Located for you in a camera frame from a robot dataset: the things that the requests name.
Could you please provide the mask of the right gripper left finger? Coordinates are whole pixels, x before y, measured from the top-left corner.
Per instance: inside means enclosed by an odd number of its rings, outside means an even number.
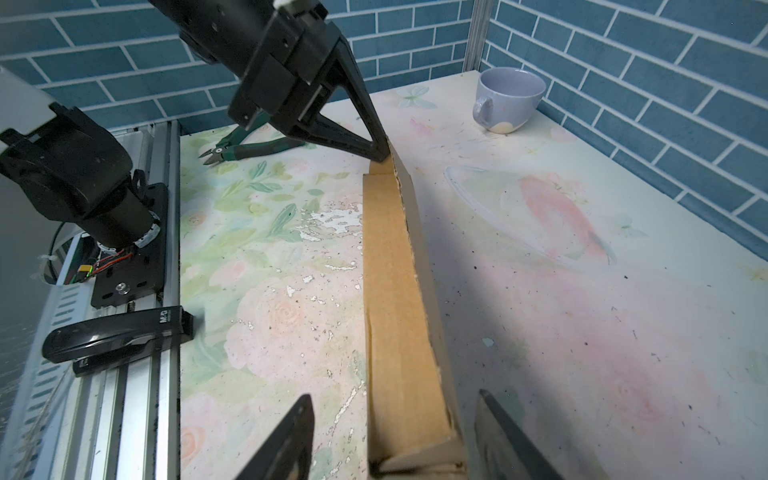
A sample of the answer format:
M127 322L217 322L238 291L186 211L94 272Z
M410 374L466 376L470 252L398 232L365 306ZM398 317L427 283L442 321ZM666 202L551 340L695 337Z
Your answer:
M236 476L237 480L307 480L312 464L315 415L311 396L301 395Z

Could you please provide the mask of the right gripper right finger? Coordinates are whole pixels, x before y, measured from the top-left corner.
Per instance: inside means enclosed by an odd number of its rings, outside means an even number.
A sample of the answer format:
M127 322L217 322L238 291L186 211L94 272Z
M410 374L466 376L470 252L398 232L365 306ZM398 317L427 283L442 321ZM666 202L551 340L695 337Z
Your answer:
M475 436L484 479L562 480L496 398L481 389L475 408Z

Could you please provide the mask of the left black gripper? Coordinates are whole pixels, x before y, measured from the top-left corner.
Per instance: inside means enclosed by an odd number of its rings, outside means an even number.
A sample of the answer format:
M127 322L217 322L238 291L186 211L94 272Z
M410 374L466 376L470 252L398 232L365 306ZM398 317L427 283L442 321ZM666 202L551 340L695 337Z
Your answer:
M246 63L228 115L242 127L266 113L285 135L384 162L390 147L351 47L319 1L287 1L272 11ZM370 139L321 114L342 88Z

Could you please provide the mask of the brown cardboard paper box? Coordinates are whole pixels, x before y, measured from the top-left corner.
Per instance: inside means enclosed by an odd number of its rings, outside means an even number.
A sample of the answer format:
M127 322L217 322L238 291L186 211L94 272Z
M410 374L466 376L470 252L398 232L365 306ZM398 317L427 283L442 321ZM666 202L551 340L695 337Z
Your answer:
M465 479L468 453L411 176L363 177L367 457L372 479Z

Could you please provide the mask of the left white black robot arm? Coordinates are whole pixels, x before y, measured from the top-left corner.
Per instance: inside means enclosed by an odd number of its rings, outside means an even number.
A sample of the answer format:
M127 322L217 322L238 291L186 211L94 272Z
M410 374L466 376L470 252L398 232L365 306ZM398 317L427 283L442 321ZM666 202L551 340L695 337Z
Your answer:
M283 145L311 143L384 161L386 133L352 50L317 1L160 1L181 39L239 79L236 130L269 124ZM84 112L1 74L1 172L35 209L71 222L103 247L140 248L160 233L146 183L124 147Z

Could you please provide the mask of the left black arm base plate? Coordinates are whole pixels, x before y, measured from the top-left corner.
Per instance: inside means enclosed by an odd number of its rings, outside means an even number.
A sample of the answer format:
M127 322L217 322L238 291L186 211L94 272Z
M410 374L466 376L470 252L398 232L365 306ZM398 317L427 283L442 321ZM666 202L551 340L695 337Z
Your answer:
M146 187L144 197L127 190L114 208L86 221L87 232L105 253L117 256L94 269L94 308L118 307L165 285L168 188Z

